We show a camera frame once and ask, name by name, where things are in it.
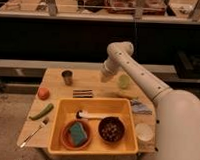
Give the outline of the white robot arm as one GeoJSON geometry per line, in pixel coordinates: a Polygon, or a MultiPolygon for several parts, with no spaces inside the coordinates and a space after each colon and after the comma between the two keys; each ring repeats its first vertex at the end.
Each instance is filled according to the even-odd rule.
{"type": "Polygon", "coordinates": [[[173,90],[133,60],[130,42],[113,42],[107,47],[102,81],[123,70],[154,103],[159,122],[155,127],[155,160],[200,160],[200,99],[189,91],[173,90]]]}

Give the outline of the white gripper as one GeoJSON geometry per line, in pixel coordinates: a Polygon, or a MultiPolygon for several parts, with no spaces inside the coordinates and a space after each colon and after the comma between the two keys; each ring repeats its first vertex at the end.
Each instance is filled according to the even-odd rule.
{"type": "Polygon", "coordinates": [[[101,67],[101,81],[103,83],[106,83],[113,77],[114,77],[114,66],[110,62],[105,61],[101,67]]]}

